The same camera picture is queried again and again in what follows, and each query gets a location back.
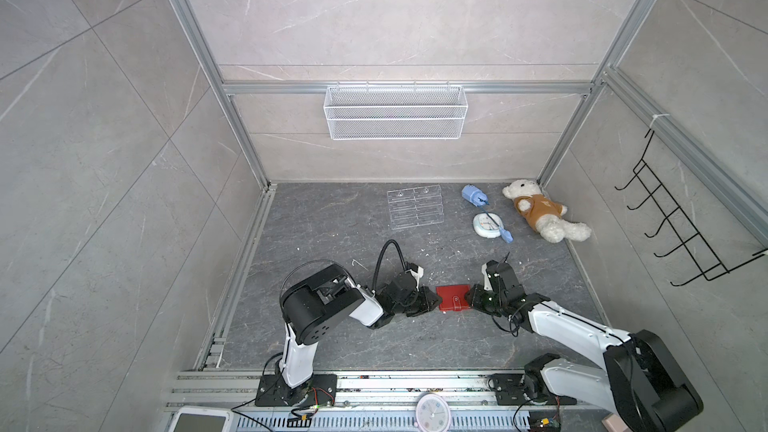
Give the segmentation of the red card holder wallet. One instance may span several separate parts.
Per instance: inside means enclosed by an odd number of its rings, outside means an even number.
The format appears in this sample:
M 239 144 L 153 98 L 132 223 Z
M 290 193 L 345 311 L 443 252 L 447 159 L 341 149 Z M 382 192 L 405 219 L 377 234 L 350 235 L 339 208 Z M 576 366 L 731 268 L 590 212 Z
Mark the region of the red card holder wallet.
M 471 306 L 466 299 L 470 290 L 471 286 L 468 284 L 438 286 L 436 293 L 441 299 L 439 310 L 441 312 L 460 312 L 470 309 Z

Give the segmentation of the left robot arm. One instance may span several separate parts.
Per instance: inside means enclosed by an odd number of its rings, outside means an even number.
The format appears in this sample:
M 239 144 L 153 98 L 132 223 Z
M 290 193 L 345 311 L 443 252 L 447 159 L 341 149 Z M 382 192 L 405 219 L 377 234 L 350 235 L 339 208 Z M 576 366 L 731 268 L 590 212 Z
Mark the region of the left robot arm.
M 388 325 L 397 315 L 417 317 L 438 308 L 442 298 L 421 284 L 424 270 L 406 269 L 375 292 L 358 283 L 342 265 L 326 266 L 282 293 L 280 309 L 285 344 L 278 364 L 281 384 L 289 390 L 308 385 L 318 343 L 347 318 L 369 329 Z

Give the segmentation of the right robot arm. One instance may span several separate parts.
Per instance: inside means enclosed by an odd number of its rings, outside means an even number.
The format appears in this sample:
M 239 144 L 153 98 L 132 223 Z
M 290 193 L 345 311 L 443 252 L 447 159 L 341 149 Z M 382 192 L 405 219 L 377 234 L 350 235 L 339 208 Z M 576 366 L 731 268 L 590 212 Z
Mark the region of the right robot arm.
M 491 260 L 484 281 L 465 295 L 468 305 L 504 331 L 552 339 L 590 360 L 575 364 L 546 353 L 529 362 L 516 389 L 525 404 L 569 397 L 598 406 L 632 431 L 676 431 L 704 410 L 703 400 L 655 333 L 630 333 L 572 312 L 549 297 L 527 293 L 511 265 Z

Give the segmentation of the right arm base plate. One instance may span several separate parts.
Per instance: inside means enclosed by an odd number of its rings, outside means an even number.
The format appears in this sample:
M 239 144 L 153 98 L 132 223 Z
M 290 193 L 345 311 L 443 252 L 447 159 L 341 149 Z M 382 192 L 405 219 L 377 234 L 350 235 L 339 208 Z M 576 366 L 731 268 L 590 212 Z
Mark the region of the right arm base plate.
M 571 397 L 560 397 L 550 392 L 543 380 L 531 373 L 492 374 L 486 385 L 495 394 L 500 406 L 577 404 Z

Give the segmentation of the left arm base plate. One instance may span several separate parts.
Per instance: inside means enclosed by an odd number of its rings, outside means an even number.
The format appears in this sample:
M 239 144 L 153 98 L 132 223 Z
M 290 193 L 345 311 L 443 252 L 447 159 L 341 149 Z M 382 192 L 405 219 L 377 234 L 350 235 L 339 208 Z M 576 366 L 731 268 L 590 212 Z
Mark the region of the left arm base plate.
M 262 376 L 254 405 L 256 407 L 309 407 L 333 406 L 338 376 L 315 374 L 308 381 L 291 388 L 279 374 Z

